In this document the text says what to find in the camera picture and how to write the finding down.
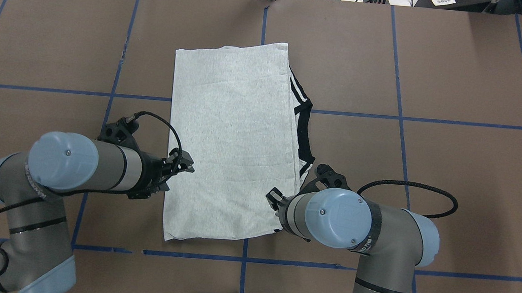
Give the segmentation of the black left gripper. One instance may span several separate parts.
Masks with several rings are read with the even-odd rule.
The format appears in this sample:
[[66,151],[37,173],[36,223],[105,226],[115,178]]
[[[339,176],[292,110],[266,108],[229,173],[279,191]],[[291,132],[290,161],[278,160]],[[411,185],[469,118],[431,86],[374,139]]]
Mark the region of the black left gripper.
[[174,148],[167,158],[160,158],[147,152],[140,152],[142,160],[141,177],[129,191],[130,200],[148,199],[161,190],[162,182],[169,172],[193,173],[194,160],[187,151]]

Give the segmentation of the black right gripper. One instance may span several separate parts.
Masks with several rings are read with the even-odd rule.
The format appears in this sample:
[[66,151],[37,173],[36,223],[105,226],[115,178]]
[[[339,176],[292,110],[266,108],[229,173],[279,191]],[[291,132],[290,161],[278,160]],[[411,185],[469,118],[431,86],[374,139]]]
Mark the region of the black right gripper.
[[279,222],[282,225],[282,229],[288,233],[294,234],[288,221],[287,211],[291,200],[286,198],[278,188],[272,188],[270,192],[266,194],[266,200],[268,201],[271,209],[275,209],[276,215],[279,218]]

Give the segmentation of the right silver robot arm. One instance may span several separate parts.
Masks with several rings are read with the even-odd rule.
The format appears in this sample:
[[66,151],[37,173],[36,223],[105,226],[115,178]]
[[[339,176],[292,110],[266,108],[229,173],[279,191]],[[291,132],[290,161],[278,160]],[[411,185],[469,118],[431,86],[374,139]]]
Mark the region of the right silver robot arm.
[[359,254],[352,293],[411,293],[415,268],[429,265],[439,251],[430,219],[351,190],[284,197],[273,188],[266,198],[288,233]]

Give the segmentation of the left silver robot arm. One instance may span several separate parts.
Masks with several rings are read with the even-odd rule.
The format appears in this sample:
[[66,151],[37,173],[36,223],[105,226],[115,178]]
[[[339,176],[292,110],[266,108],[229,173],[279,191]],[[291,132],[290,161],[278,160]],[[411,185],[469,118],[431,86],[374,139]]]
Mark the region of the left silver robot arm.
[[193,172],[190,153],[166,158],[78,133],[48,132],[29,152],[0,159],[0,293],[65,293],[76,264],[65,211],[84,193],[146,199],[167,180]]

